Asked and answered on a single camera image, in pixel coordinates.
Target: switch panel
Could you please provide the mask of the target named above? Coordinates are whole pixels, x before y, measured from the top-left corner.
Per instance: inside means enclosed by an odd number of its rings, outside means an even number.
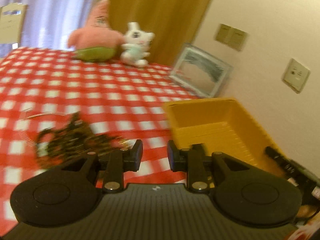
[[[228,25],[221,24],[220,29],[216,35],[216,41],[220,41],[221,43],[226,43],[226,39],[228,37],[229,31],[231,27]]]
[[[300,93],[307,82],[310,70],[292,59],[284,73],[283,81]]]
[[[246,37],[247,33],[228,25],[220,24],[215,40],[241,51]]]
[[[247,37],[247,33],[232,28],[231,33],[229,33],[229,36],[230,38],[228,41],[228,46],[238,51],[241,51],[242,45],[244,44],[244,40]]]

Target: checkered bed sheet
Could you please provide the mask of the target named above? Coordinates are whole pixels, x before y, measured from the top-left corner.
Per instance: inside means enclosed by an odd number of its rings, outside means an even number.
[[[43,170],[35,161],[34,149],[20,138],[30,138],[49,127],[62,127],[70,116],[47,115],[20,120],[30,114],[81,112],[95,133],[108,132],[142,139],[144,152],[138,172],[126,172],[125,182],[174,183],[185,179],[170,171],[166,143],[170,139],[162,104],[196,98],[170,83],[167,66],[151,64],[145,69],[73,60],[72,52],[20,47],[0,62],[0,235],[16,219],[10,194],[20,182]]]

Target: pink starfish plush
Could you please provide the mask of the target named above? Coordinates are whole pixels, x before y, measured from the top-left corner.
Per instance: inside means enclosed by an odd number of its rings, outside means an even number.
[[[114,56],[116,47],[125,43],[124,36],[108,24],[109,0],[98,2],[86,25],[73,31],[68,47],[76,47],[76,58],[87,61],[106,61]]]

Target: wall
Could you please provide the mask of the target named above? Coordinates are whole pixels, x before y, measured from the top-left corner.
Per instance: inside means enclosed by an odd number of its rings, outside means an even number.
[[[242,52],[214,41],[220,23],[249,34]],[[221,95],[320,176],[320,0],[212,0],[194,45],[234,67]],[[301,94],[281,81],[291,58],[311,70]]]

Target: white cat plush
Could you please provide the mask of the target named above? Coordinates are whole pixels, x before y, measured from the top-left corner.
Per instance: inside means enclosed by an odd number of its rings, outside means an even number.
[[[145,67],[148,61],[143,58],[150,55],[148,50],[155,34],[140,30],[137,22],[128,23],[128,27],[129,30],[124,35],[126,43],[122,44],[125,51],[121,54],[121,61],[136,67]]]

